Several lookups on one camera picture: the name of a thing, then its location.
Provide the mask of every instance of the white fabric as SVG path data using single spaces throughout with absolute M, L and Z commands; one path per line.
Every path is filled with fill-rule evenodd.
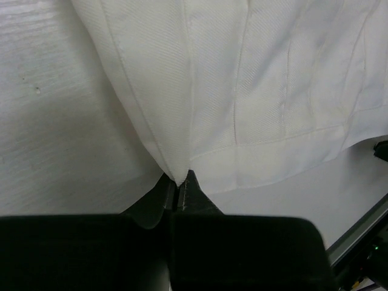
M 147 150 L 206 193 L 388 134 L 388 1 L 73 0 Z

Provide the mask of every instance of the white textured surface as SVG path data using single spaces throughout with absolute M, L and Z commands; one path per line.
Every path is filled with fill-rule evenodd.
M 388 0 L 73 0 L 141 141 L 206 193 L 388 134 Z
M 0 47 L 0 215 L 119 212 L 152 187 L 70 1 L 1 1 Z

